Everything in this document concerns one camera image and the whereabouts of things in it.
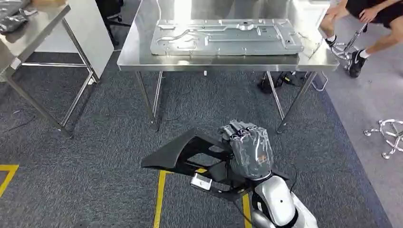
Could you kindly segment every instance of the white wall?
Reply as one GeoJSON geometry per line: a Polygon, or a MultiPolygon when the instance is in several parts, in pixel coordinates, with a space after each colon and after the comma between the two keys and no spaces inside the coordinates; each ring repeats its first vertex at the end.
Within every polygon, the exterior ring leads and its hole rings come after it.
{"type": "MultiPolygon", "coordinates": [[[[68,0],[71,11],[65,19],[100,77],[114,50],[95,0],[68,0]]],[[[59,24],[36,50],[76,53],[70,37],[59,24]]]]}

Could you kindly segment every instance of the hand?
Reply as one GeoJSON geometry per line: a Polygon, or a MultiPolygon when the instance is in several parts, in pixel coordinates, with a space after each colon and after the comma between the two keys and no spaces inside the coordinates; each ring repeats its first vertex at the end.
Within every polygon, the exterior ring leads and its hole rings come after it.
{"type": "Polygon", "coordinates": [[[326,11],[326,15],[334,17],[340,12],[341,9],[342,9],[342,7],[340,7],[340,6],[335,6],[335,7],[329,8],[326,11]]]}
{"type": "Polygon", "coordinates": [[[363,23],[369,23],[375,19],[378,13],[379,10],[374,7],[367,8],[360,13],[360,21],[363,23]]]}

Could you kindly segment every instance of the chair base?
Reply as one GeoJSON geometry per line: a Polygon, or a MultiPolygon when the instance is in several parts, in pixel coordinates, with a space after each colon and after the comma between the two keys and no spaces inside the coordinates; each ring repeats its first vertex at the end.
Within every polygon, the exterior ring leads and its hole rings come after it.
{"type": "Polygon", "coordinates": [[[400,143],[401,141],[403,141],[403,140],[402,140],[402,138],[403,138],[403,131],[397,130],[395,124],[403,125],[403,121],[399,121],[399,120],[395,120],[395,119],[380,120],[380,121],[379,121],[379,129],[373,128],[373,129],[371,129],[371,130],[365,130],[365,131],[364,131],[364,134],[365,134],[366,136],[371,136],[371,133],[372,133],[372,132],[380,132],[380,133],[382,134],[382,136],[385,138],[386,142],[392,147],[392,150],[389,151],[388,153],[386,153],[386,152],[383,152],[383,153],[382,153],[382,157],[385,158],[385,159],[389,159],[389,158],[390,158],[390,155],[394,154],[394,152],[395,152],[396,150],[403,152],[403,149],[402,149],[401,147],[399,147],[399,143],[400,143]],[[386,126],[387,123],[389,123],[390,126],[393,128],[394,133],[389,132],[389,131],[386,130],[385,126],[386,126]],[[394,138],[395,138],[394,143],[391,142],[390,140],[388,140],[388,138],[387,138],[388,136],[391,136],[391,137],[394,137],[394,138]]]}
{"type": "Polygon", "coordinates": [[[345,70],[349,70],[351,65],[351,55],[358,49],[354,46],[348,48],[346,43],[335,43],[331,50],[337,58],[345,60],[345,65],[343,65],[343,68],[345,70]]]}

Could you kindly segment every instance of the black shoe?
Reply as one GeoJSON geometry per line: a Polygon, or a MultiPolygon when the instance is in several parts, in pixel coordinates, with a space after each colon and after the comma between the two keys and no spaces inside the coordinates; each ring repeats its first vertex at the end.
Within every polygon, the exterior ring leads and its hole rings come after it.
{"type": "Polygon", "coordinates": [[[361,68],[363,68],[366,58],[360,56],[360,53],[363,50],[353,52],[351,56],[351,64],[350,64],[350,77],[358,77],[361,73],[361,68]]]}
{"type": "Polygon", "coordinates": [[[333,41],[329,41],[329,40],[325,39],[327,45],[329,45],[330,48],[333,47],[333,45],[336,43],[336,40],[337,40],[337,36],[336,36],[335,40],[333,40],[333,41]]]}

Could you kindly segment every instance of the person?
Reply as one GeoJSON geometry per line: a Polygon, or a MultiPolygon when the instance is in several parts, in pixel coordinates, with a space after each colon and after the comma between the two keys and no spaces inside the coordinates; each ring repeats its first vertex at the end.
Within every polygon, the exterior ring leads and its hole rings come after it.
{"type": "Polygon", "coordinates": [[[334,22],[349,14],[363,23],[369,23],[376,18],[377,23],[382,23],[392,30],[373,45],[353,52],[349,74],[356,78],[370,55],[403,42],[403,0],[340,0],[339,4],[327,10],[320,24],[330,47],[337,39],[334,22]]]}

